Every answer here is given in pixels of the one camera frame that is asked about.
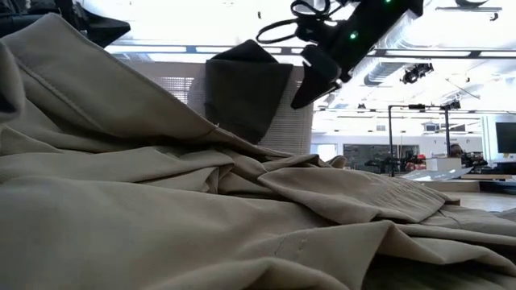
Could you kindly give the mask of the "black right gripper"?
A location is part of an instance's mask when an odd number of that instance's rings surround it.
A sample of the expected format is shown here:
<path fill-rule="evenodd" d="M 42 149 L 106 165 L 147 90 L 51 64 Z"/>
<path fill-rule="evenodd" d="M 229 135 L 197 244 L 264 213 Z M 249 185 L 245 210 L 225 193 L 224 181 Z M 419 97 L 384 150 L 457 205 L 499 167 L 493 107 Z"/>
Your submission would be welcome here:
<path fill-rule="evenodd" d="M 307 45 L 301 56 L 304 60 L 304 79 L 290 104 L 294 110 L 307 107 L 341 88 L 339 78 L 342 70 L 321 48 Z"/>

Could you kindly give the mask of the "dark grey garment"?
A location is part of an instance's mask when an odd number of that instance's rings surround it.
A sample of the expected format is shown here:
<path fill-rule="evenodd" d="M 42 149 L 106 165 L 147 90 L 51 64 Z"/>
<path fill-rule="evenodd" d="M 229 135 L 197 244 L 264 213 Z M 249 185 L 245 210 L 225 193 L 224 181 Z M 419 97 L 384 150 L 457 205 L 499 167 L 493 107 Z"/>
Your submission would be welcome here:
<path fill-rule="evenodd" d="M 249 39 L 205 64 L 205 115 L 210 122 L 252 144 L 265 137 L 293 65 L 278 62 Z"/>

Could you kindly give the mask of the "khaki beige trousers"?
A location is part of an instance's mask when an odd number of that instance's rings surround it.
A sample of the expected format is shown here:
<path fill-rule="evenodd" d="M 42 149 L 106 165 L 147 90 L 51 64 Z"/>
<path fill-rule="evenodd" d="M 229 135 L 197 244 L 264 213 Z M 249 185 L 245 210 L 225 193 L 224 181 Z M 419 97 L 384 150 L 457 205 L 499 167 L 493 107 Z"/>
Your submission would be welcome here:
<path fill-rule="evenodd" d="M 48 14 L 0 38 L 0 290 L 516 290 L 516 212 L 252 145 Z"/>

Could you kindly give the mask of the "black background robot equipment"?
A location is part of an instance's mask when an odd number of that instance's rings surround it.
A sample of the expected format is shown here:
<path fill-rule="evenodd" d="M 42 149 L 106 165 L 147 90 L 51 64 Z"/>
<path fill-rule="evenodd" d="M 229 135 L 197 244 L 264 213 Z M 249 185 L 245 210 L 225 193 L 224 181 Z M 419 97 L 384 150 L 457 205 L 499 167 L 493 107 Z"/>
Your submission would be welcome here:
<path fill-rule="evenodd" d="M 374 157 L 364 163 L 366 167 L 376 169 L 376 173 L 390 174 L 396 172 L 411 172 L 417 165 L 425 165 L 425 155 L 415 155 L 408 151 L 403 157 L 396 157 L 388 153 L 386 156 Z"/>

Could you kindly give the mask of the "grey horizontal rig beam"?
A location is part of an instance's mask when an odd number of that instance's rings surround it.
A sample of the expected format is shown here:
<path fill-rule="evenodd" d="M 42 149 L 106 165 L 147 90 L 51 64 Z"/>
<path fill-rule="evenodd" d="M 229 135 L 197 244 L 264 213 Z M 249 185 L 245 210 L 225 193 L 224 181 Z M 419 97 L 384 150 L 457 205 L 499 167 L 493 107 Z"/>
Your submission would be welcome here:
<path fill-rule="evenodd" d="M 225 52 L 225 46 L 137 46 L 110 45 L 109 53 L 172 53 L 172 54 L 215 54 Z M 516 59 L 516 50 L 430 50 L 430 49 L 373 49 L 367 57 L 416 58 L 416 59 Z"/>

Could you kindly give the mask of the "white plastic sheet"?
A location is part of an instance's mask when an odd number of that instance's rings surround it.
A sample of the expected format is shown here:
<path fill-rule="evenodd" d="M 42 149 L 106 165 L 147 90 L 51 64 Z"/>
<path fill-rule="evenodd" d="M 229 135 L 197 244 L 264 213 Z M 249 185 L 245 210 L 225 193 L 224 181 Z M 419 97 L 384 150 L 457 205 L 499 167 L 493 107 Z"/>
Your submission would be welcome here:
<path fill-rule="evenodd" d="M 400 176 L 402 179 L 412 181 L 445 181 L 459 179 L 472 171 L 472 168 L 451 169 L 445 171 L 412 171 Z"/>

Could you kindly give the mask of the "white box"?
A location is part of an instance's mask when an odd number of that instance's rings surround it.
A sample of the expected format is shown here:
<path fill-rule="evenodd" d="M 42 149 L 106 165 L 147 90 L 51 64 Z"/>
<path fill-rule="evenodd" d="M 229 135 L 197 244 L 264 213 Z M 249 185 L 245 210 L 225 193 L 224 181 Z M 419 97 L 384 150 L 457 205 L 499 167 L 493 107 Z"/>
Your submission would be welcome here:
<path fill-rule="evenodd" d="M 426 159 L 426 166 L 428 171 L 432 172 L 445 172 L 451 170 L 459 170 L 462 168 L 460 158 L 452 157 L 433 157 Z"/>

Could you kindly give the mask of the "wooden background table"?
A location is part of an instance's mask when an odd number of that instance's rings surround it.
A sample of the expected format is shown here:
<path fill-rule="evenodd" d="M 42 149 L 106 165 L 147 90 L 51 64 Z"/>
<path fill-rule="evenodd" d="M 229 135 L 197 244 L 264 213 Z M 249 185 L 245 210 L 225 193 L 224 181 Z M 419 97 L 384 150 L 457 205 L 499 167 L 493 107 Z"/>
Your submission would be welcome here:
<path fill-rule="evenodd" d="M 462 180 L 498 180 L 498 181 L 516 181 L 516 175 L 506 174 L 465 174 Z"/>

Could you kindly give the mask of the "silver ceiling duct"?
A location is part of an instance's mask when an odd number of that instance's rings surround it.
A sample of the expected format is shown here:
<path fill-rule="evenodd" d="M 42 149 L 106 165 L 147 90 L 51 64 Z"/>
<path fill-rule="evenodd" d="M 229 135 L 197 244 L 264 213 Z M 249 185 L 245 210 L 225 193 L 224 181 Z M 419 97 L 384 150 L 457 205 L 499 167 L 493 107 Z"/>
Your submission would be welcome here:
<path fill-rule="evenodd" d="M 380 49 L 412 49 L 422 48 L 422 45 L 410 43 L 409 34 L 418 17 L 411 11 L 407 12 L 376 45 Z M 376 64 L 364 77 L 366 85 L 380 85 L 388 77 L 406 66 L 405 62 L 387 62 L 375 59 Z"/>

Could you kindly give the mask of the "black metal frame stand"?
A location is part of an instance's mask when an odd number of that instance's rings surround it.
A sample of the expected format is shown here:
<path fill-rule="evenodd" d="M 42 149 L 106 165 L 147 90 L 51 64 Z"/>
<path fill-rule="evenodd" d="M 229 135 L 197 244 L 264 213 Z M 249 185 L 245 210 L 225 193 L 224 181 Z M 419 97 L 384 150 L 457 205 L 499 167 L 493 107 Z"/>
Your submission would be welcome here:
<path fill-rule="evenodd" d="M 445 119 L 445 141 L 446 141 L 446 154 L 447 157 L 451 156 L 451 138 L 450 138 L 450 129 L 449 129 L 449 111 L 450 106 L 434 106 L 434 105 L 424 105 L 424 104 L 409 104 L 409 105 L 389 105 L 388 106 L 388 121 L 389 121 L 389 153 L 390 159 L 394 158 L 394 149 L 393 149 L 393 125 L 392 125 L 392 110 L 393 108 L 407 108 L 408 110 L 417 110 L 425 112 L 428 109 L 439 109 L 443 111 L 444 119 Z"/>

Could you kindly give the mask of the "dark wall monitor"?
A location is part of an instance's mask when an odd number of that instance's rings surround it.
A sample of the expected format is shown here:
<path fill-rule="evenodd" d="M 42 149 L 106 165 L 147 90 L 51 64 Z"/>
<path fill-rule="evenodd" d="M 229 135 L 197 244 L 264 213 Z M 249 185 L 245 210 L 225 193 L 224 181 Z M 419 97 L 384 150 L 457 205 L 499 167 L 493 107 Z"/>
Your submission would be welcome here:
<path fill-rule="evenodd" d="M 503 154 L 516 154 L 516 122 L 497 122 L 497 150 Z"/>

